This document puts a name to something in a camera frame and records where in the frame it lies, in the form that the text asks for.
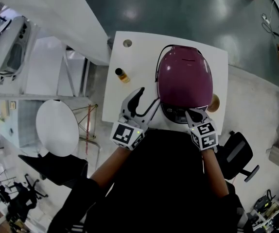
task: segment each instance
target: bottle cap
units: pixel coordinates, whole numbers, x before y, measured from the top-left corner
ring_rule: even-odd
[[[121,68],[117,68],[117,69],[115,70],[115,73],[119,76],[119,75],[122,75],[122,74],[123,74],[123,71],[122,71]]]

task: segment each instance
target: white tabletop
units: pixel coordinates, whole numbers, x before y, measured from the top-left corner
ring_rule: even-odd
[[[132,41],[130,47],[123,45],[126,39]],[[132,91],[140,87],[145,87],[145,91],[140,98],[137,113],[142,114],[157,98],[157,84],[155,83],[157,61],[162,49],[170,44],[197,48],[207,60],[212,72],[213,92],[220,99],[219,109],[214,113],[208,112],[208,114],[215,121],[218,134],[221,134],[227,99],[228,53],[202,43],[151,33],[116,33],[106,83],[103,121],[117,121],[122,101]],[[125,71],[131,79],[129,83],[123,83],[119,80],[115,74],[117,68]],[[186,125],[169,121],[163,114],[161,106],[149,127],[174,131],[185,131],[187,129]]]
[[[78,145],[76,117],[61,101],[48,100],[41,105],[36,117],[36,129],[43,146],[56,156],[68,156]]]

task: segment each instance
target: hole in table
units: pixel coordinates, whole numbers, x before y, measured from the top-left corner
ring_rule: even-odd
[[[130,46],[132,46],[132,41],[129,40],[129,39],[124,40],[123,46],[126,47],[126,48],[129,48]]]

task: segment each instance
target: black chair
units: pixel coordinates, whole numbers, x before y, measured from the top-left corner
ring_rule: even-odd
[[[19,155],[19,158],[39,172],[41,179],[48,178],[57,185],[73,188],[79,177],[87,176],[87,161],[73,155],[59,157],[48,153],[44,157]]]
[[[18,191],[18,195],[9,202],[8,214],[6,216],[8,222],[16,222],[18,219],[25,222],[29,210],[36,207],[37,200],[42,199],[42,197],[48,197],[48,195],[43,195],[36,191],[35,185],[39,182],[39,180],[36,180],[35,183],[31,185],[27,176],[28,174],[25,174],[27,187],[24,187],[22,183],[17,182],[14,182],[14,185],[10,187],[15,187]]]
[[[218,152],[215,154],[217,161],[226,180],[231,180],[241,173],[247,176],[244,181],[248,182],[260,166],[257,165],[252,172],[244,170],[253,157],[252,149],[240,132],[231,131],[230,135],[224,146],[217,146]]]

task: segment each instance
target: small bottle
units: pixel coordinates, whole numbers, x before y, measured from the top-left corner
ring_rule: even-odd
[[[115,70],[115,73],[118,75],[118,78],[123,82],[123,83],[128,83],[130,81],[130,78],[126,75],[126,73],[121,69],[117,68]]]

